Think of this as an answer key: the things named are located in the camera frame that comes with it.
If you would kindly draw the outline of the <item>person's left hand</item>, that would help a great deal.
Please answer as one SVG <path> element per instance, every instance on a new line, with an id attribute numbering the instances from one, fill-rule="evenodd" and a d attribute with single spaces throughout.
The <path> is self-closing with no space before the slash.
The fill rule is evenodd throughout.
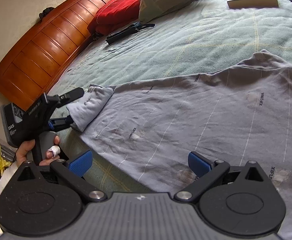
<path id="1" fill-rule="evenodd" d="M 20 167 L 25 161 L 28 160 L 27 158 L 28 152 L 38 153 L 39 156 L 42 157 L 42 161 L 39 163 L 40 166 L 48 166 L 53 161 L 60 159 L 58 154 L 54 155 L 54 153 L 49 150 L 46 151 L 45 157 L 43 157 L 40 146 L 38 146 L 35 139 L 33 139 L 30 141 L 24 141 L 17 149 L 15 154 L 16 156 L 15 163 L 17 167 Z"/>

